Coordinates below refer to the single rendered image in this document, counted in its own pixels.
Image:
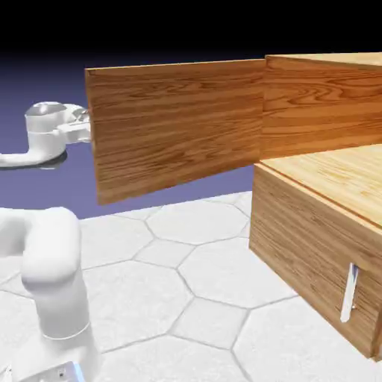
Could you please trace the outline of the large wooden cabinet door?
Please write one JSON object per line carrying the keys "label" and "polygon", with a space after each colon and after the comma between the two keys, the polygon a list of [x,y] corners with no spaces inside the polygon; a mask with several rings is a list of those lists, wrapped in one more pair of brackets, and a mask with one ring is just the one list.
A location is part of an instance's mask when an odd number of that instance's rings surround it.
{"label": "large wooden cabinet door", "polygon": [[262,59],[87,69],[98,202],[256,162],[264,71]]}

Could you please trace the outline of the light wood cabinet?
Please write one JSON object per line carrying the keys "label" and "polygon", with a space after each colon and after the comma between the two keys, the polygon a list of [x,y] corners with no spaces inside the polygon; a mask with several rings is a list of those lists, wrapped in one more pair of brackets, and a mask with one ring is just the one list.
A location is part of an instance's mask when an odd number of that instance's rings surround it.
{"label": "light wood cabinet", "polygon": [[256,162],[382,230],[382,52],[266,58]]}

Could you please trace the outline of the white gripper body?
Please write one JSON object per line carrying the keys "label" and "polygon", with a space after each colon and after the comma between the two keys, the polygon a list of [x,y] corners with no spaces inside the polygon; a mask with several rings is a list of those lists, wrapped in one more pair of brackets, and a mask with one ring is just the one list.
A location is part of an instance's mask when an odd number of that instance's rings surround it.
{"label": "white gripper body", "polygon": [[57,129],[66,145],[75,143],[89,143],[91,140],[89,122],[70,122],[58,125]]}

